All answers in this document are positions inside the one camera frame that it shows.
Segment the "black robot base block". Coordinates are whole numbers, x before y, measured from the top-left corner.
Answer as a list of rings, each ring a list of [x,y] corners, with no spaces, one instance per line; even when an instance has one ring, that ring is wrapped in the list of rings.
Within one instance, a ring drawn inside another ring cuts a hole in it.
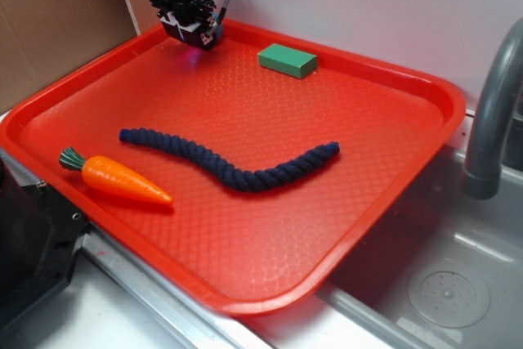
[[[22,186],[1,162],[1,331],[70,283],[84,213],[50,185]]]

